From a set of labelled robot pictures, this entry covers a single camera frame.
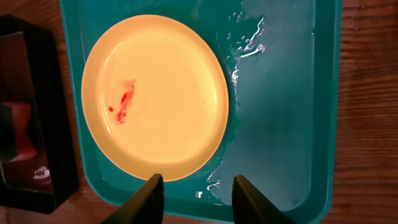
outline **teal tray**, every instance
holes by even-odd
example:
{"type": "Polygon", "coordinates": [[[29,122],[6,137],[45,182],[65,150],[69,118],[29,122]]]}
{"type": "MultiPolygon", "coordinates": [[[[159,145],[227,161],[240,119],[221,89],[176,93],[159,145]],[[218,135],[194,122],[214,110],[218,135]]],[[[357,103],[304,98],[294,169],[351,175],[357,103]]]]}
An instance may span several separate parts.
{"type": "Polygon", "coordinates": [[[81,78],[98,38],[139,14],[176,19],[213,49],[228,82],[228,127],[194,174],[165,183],[165,212],[233,221],[233,177],[245,175],[296,223],[331,205],[341,0],[60,0],[80,151],[88,183],[121,205],[144,182],[98,149],[85,123],[81,78]]]}

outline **ketchup stain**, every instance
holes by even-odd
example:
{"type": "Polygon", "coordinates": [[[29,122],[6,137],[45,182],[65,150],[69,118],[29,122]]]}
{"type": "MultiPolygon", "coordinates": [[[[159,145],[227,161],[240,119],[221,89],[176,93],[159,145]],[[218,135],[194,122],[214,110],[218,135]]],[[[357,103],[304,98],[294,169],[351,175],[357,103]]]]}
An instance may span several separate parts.
{"type": "Polygon", "coordinates": [[[136,81],[128,81],[126,82],[127,90],[123,93],[123,96],[120,100],[120,110],[116,115],[116,120],[123,124],[126,117],[126,111],[131,106],[132,98],[134,97],[134,90],[136,88],[136,81]]]}

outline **wooden table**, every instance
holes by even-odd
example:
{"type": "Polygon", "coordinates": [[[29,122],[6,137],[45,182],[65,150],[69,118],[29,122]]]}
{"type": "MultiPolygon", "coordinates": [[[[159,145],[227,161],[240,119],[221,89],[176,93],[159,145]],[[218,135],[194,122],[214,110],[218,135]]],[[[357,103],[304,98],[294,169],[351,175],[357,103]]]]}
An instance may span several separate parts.
{"type": "MultiPolygon", "coordinates": [[[[116,207],[83,174],[58,0],[0,0],[3,14],[55,36],[81,186],[51,215],[0,207],[0,223],[98,223],[116,207]]],[[[336,143],[333,205],[323,222],[398,223],[398,0],[344,0],[336,143]]]]}

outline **plate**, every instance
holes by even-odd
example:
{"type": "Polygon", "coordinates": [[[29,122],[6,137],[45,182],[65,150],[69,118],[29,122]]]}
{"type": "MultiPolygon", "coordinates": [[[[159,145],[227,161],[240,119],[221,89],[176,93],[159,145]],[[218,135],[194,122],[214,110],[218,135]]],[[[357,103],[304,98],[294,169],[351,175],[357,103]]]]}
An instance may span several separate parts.
{"type": "Polygon", "coordinates": [[[215,153],[228,119],[217,58],[193,30],[163,16],[125,19],[86,61],[81,84],[90,133],[128,174],[184,178],[215,153]]]}

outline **black container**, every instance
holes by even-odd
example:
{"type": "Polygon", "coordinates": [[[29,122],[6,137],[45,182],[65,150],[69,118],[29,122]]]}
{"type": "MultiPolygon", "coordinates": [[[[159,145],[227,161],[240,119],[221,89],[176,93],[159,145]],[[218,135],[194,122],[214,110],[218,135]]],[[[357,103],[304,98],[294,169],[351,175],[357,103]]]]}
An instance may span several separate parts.
{"type": "MultiPolygon", "coordinates": [[[[10,187],[3,176],[3,180],[0,179],[0,205],[51,213],[78,188],[78,176],[55,41],[48,30],[12,16],[0,17],[0,41],[2,37],[16,38],[19,39],[16,41],[22,43],[17,44],[11,54],[18,49],[25,51],[22,54],[26,59],[15,55],[13,57],[18,58],[18,62],[15,62],[19,66],[18,69],[26,69],[27,75],[16,78],[14,74],[4,74],[7,69],[3,69],[0,78],[6,75],[12,77],[14,84],[10,85],[9,81],[5,81],[9,78],[0,79],[0,102],[23,101],[31,105],[33,128],[30,132],[34,138],[38,139],[36,144],[39,154],[47,160],[52,188],[51,190],[34,190],[10,187]]],[[[12,58],[4,52],[2,56],[7,63],[12,58]]]]}

